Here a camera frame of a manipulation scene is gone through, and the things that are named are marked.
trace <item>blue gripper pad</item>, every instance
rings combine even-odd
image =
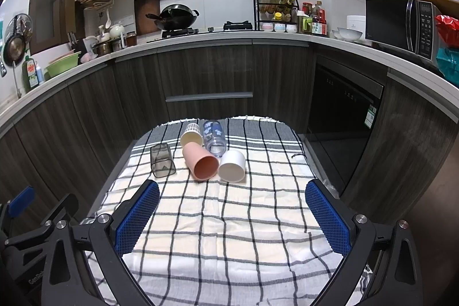
[[[35,191],[32,187],[27,187],[16,196],[8,206],[8,214],[11,218],[16,218],[35,198]]]
[[[139,197],[137,203],[116,230],[115,251],[120,257],[132,252],[158,202],[159,187],[153,182]]]
[[[305,195],[306,204],[314,214],[332,250],[346,256],[351,250],[349,229],[346,224],[313,182],[307,184]]]

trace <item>white rice cooker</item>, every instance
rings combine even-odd
[[[366,25],[366,17],[360,15],[349,15],[347,17],[347,25],[346,28],[358,30],[362,32],[362,36],[356,41],[357,43],[362,43],[367,46],[371,46],[371,41],[365,39],[365,25]]]

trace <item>dishwasher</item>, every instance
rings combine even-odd
[[[374,126],[384,87],[318,56],[306,140],[319,171],[341,195]]]

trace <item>paper cup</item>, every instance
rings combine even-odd
[[[190,142],[203,145],[203,135],[201,134],[201,129],[197,123],[190,123],[187,125],[185,132],[180,137],[180,144],[182,148],[185,144]]]
[[[235,150],[229,149],[222,156],[219,176],[227,182],[240,182],[246,176],[246,158]]]
[[[212,178],[219,168],[219,160],[195,142],[185,144],[183,157],[191,174],[200,181]]]

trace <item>pan handle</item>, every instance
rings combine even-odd
[[[152,14],[152,13],[147,13],[145,16],[146,16],[147,18],[149,18],[149,19],[162,20],[161,17],[156,16],[156,15],[154,15],[154,14]]]

